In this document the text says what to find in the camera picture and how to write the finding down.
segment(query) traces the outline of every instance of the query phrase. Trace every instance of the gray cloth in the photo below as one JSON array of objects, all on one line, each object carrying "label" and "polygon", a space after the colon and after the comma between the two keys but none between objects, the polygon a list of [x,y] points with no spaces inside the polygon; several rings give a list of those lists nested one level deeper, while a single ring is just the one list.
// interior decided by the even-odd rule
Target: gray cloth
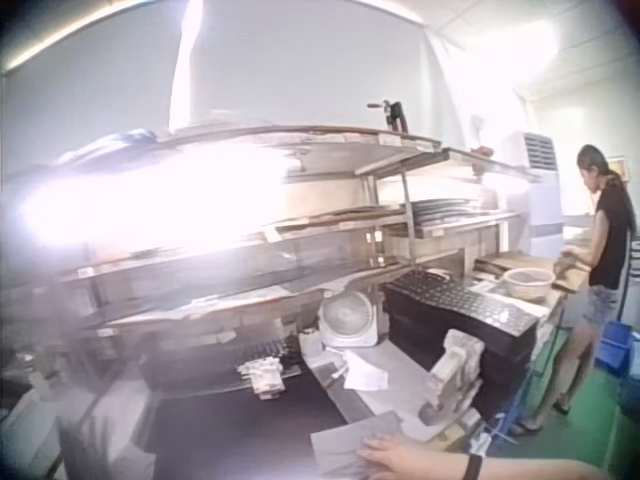
[{"label": "gray cloth", "polygon": [[357,452],[365,448],[364,440],[375,434],[400,433],[400,418],[387,412],[344,427],[311,435],[311,444],[323,478],[360,479],[378,473],[379,467],[367,462]]}]

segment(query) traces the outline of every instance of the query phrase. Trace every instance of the small fan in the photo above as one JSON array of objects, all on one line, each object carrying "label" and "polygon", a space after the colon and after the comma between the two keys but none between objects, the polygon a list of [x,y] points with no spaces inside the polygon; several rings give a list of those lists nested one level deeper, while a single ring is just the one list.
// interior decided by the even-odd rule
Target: small fan
[{"label": "small fan", "polygon": [[320,306],[320,334],[328,347],[371,347],[378,341],[375,308],[360,292],[343,292]]}]

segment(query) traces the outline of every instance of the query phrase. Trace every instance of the woman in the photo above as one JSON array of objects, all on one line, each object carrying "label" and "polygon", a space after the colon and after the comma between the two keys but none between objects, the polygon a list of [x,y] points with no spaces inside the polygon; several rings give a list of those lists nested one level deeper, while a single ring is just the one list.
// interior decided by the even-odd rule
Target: woman
[{"label": "woman", "polygon": [[[586,379],[602,329],[617,313],[618,289],[625,259],[629,251],[629,234],[635,235],[636,221],[631,199],[620,176],[609,169],[600,150],[585,145],[578,153],[578,168],[585,186],[591,193],[600,192],[596,206],[591,246],[588,250],[567,247],[563,255],[572,262],[591,269],[586,310],[553,362],[553,371],[542,402],[535,413],[521,421],[514,435],[534,434],[554,408],[562,415],[569,414],[571,400]],[[579,367],[571,386],[560,395],[560,379],[573,360]]]}]

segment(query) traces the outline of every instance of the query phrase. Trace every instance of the human hand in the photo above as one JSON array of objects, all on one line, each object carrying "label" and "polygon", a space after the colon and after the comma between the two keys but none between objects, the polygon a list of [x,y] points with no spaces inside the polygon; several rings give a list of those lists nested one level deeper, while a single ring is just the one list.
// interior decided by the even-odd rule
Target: human hand
[{"label": "human hand", "polygon": [[443,455],[397,436],[378,436],[365,440],[365,444],[368,448],[358,454],[389,470],[375,475],[372,480],[427,480],[432,478],[430,474]]},{"label": "human hand", "polygon": [[580,249],[575,245],[568,245],[562,249],[562,255],[565,257],[576,257],[580,253]]}]

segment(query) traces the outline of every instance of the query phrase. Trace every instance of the denim shorts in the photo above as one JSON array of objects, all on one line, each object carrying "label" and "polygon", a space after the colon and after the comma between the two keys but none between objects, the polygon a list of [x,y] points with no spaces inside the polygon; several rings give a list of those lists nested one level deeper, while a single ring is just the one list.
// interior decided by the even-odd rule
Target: denim shorts
[{"label": "denim shorts", "polygon": [[605,323],[615,320],[618,313],[618,291],[602,285],[589,287],[587,308],[582,319],[589,325],[602,328]]}]

